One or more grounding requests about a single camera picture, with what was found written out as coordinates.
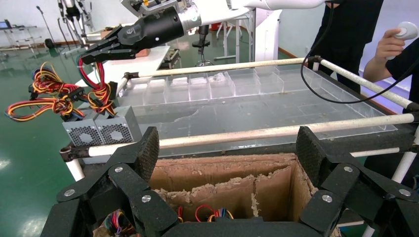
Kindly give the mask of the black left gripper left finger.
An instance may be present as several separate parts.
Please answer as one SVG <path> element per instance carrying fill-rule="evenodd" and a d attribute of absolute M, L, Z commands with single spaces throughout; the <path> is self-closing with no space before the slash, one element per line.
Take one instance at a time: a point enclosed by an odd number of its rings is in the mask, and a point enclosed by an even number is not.
<path fill-rule="evenodd" d="M 108 214 L 121 210 L 143 237 L 161 237 L 178 225 L 177 213 L 149 186 L 159 155 L 156 127 L 119 147 L 94 174 L 63 188 L 43 237 L 90 237 Z"/>

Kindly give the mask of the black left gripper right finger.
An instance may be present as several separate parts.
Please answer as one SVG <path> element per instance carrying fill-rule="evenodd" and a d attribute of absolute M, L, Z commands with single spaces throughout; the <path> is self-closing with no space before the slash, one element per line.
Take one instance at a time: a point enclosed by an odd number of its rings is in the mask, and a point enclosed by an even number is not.
<path fill-rule="evenodd" d="M 377 227 L 382 237 L 418 236 L 419 196 L 413 189 L 329 147 L 307 126 L 299 128 L 296 155 L 317 188 L 299 220 L 320 236 L 332 234 L 346 209 Z"/>

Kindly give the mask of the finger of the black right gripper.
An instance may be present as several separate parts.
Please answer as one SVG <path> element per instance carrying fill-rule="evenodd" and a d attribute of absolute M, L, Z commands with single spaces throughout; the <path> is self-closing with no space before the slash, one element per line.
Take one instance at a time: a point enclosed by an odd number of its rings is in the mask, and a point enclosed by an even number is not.
<path fill-rule="evenodd" d="M 86 51 L 87 55 L 119 55 L 123 54 L 124 50 L 122 49 L 118 33 L 123 27 L 115 27 L 111 32 L 109 32 L 103 39 L 94 45 L 90 46 Z"/>
<path fill-rule="evenodd" d="M 85 64 L 102 63 L 108 60 L 134 59 L 135 55 L 132 49 L 101 49 L 88 52 L 81 57 L 81 60 Z"/>

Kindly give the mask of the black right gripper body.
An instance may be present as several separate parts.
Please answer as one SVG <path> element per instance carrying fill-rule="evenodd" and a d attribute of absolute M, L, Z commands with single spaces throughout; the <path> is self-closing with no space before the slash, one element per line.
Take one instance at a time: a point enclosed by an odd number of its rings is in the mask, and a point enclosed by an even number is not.
<path fill-rule="evenodd" d="M 118 48 L 143 50 L 154 48 L 184 36 L 184 29 L 174 7 L 150 14 L 118 32 Z"/>

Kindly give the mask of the bare person hand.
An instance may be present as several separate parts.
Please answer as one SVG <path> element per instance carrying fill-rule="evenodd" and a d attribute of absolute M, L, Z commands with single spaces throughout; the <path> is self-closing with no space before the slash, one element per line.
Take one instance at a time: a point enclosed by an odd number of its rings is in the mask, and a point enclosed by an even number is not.
<path fill-rule="evenodd" d="M 390 57 L 398 56 L 404 49 L 405 41 L 396 38 L 396 35 L 401 32 L 400 28 L 387 30 L 382 39 L 378 42 L 375 59 L 384 63 Z"/>

